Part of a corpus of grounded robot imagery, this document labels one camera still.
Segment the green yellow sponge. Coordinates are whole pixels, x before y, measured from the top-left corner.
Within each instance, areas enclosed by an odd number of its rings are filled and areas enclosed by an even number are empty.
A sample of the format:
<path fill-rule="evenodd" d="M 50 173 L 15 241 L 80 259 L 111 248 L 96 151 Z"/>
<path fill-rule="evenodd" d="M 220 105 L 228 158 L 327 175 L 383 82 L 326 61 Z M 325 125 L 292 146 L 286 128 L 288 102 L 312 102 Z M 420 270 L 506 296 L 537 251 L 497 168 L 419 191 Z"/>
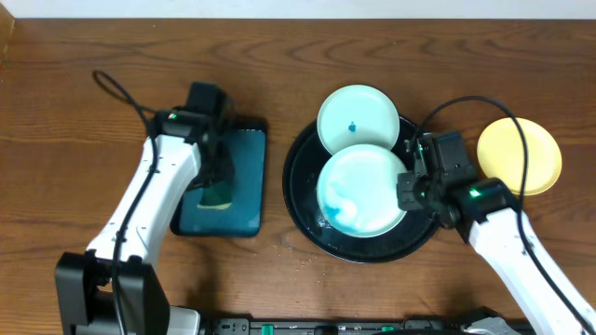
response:
<path fill-rule="evenodd" d="M 198 207 L 205 209 L 227 209 L 233 199 L 233 186 L 227 182 L 214 183 L 204 188 Z"/>

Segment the yellow plate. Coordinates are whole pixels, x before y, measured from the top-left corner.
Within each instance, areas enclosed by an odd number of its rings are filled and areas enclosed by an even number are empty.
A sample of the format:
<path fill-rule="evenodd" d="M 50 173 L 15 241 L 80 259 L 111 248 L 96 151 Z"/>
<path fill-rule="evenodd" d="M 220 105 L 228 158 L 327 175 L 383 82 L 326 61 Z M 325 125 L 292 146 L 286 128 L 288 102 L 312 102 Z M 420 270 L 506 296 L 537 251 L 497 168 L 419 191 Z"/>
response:
<path fill-rule="evenodd" d="M 554 138 L 537 123 L 518 118 L 528 149 L 525 195 L 552 187 L 562 172 L 562 153 Z M 480 135 L 477 157 L 487 178 L 498 178 L 514 194 L 521 190 L 524 150 L 521 135 L 509 118 L 490 124 Z"/>

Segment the light blue plate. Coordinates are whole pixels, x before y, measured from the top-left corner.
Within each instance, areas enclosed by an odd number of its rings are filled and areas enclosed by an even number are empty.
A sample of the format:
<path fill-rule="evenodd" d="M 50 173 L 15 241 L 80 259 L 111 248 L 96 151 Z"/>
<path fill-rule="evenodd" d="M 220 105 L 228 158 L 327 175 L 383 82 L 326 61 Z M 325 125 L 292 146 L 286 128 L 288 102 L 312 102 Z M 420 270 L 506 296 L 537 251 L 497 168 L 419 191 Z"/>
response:
<path fill-rule="evenodd" d="M 344 148 L 318 176 L 316 194 L 324 219 L 356 238 L 387 233 L 406 216 L 397 196 L 398 176 L 406 171 L 386 148 L 372 144 Z"/>
<path fill-rule="evenodd" d="M 365 85 L 345 86 L 320 106 L 317 133 L 330 154 L 357 144 L 392 149 L 400 134 L 400 116 L 381 90 Z"/>

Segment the light blue plate top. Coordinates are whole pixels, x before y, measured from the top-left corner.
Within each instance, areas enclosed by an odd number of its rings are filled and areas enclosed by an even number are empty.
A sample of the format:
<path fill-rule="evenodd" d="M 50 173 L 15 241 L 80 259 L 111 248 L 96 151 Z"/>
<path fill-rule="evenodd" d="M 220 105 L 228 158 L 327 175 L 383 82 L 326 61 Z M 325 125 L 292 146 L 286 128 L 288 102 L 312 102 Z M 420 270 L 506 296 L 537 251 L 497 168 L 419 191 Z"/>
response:
<path fill-rule="evenodd" d="M 400 134 L 400 116 L 381 90 L 365 85 L 345 86 L 320 106 L 317 133 L 330 154 L 357 144 L 392 149 Z"/>

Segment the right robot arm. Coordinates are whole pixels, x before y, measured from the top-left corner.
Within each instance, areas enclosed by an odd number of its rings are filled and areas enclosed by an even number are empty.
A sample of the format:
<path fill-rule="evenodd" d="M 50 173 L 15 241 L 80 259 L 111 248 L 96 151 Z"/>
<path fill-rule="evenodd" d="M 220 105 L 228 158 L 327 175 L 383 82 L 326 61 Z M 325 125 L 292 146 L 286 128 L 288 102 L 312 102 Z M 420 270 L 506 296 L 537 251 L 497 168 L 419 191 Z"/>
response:
<path fill-rule="evenodd" d="M 537 334 L 593 334 L 595 310 L 535 234 L 521 200 L 499 179 L 449 183 L 398 176 L 404 210 L 422 209 L 455 229 L 493 268 Z"/>

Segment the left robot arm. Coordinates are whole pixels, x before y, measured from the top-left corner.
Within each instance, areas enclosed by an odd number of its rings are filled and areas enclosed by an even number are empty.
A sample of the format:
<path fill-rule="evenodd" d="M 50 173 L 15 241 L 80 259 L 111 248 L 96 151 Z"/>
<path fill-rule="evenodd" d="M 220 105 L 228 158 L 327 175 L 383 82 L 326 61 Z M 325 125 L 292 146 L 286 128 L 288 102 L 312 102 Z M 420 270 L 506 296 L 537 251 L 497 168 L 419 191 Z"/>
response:
<path fill-rule="evenodd" d="M 160 249 L 183 194 L 234 170 L 221 112 L 162 110 L 146 121 L 142 157 L 115 212 L 83 253 L 55 269 L 65 334 L 197 334 L 198 311 L 169 303 L 156 275 Z"/>

